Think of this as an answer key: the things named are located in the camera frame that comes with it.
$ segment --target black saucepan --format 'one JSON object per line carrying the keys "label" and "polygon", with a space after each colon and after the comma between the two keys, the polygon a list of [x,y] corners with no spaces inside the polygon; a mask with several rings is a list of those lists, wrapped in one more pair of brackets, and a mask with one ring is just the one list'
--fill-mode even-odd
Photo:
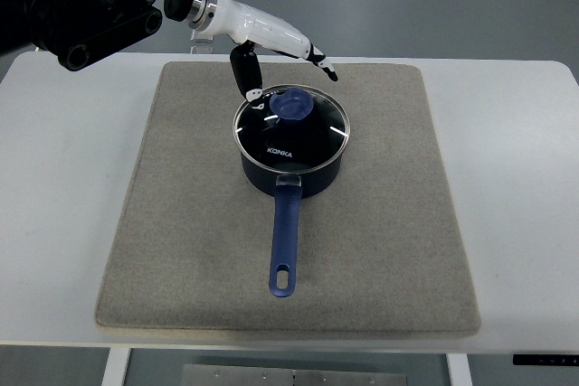
{"label": "black saucepan", "polygon": [[340,105],[317,89],[279,85],[263,95],[264,108],[240,106],[233,135],[243,171],[275,198],[270,291],[287,297],[296,287],[300,201],[336,178],[350,124]]}

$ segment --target mat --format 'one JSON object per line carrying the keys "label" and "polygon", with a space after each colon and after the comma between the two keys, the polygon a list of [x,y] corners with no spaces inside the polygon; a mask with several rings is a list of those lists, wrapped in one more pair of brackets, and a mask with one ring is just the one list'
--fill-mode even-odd
{"label": "mat", "polygon": [[262,64],[264,87],[302,84],[351,122],[340,172],[302,202],[297,287],[268,288],[273,198],[246,179],[233,140],[231,66],[163,69],[96,307],[115,333],[385,338],[474,334],[469,265],[420,71]]}

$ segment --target blue lid knob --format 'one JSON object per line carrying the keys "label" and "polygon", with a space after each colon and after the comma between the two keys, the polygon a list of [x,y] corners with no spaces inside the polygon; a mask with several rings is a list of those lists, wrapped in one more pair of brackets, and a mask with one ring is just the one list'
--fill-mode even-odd
{"label": "blue lid knob", "polygon": [[276,93],[270,98],[271,112],[287,121],[301,121],[313,108],[313,97],[299,88],[288,88],[284,93]]}

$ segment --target handle hole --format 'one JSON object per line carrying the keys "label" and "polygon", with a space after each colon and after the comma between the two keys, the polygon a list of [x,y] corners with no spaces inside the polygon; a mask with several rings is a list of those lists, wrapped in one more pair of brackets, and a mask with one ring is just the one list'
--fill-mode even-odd
{"label": "handle hole", "polygon": [[286,265],[278,267],[276,274],[276,286],[279,289],[286,289],[290,284],[290,268]]}

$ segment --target white robotic hand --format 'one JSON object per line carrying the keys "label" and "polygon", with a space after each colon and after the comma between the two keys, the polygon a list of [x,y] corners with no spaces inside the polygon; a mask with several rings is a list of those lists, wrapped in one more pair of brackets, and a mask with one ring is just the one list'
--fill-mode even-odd
{"label": "white robotic hand", "polygon": [[261,73],[253,47],[301,58],[321,68],[336,81],[334,67],[308,37],[271,14],[234,0],[194,0],[187,17],[195,39],[210,40],[228,34],[240,44],[232,52],[232,66],[240,91],[255,108],[261,104]]}

